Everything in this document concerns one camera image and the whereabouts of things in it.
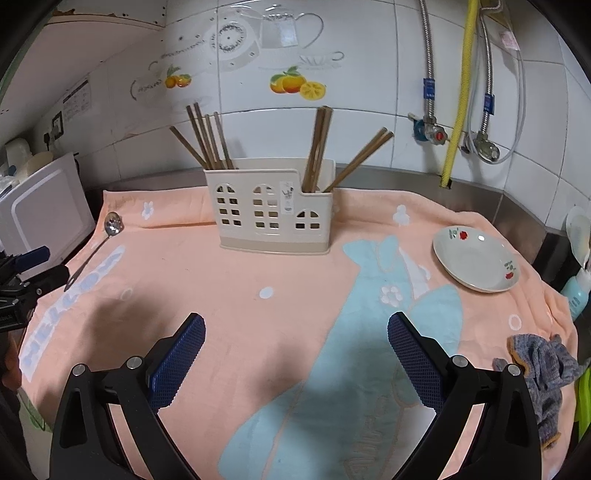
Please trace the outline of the person's hand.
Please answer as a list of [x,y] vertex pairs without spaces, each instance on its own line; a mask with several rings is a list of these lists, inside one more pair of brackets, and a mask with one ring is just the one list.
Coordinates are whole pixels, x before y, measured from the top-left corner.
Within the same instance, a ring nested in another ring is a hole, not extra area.
[[22,372],[19,365],[18,349],[11,334],[7,336],[8,347],[2,358],[2,384],[16,392],[22,385]]

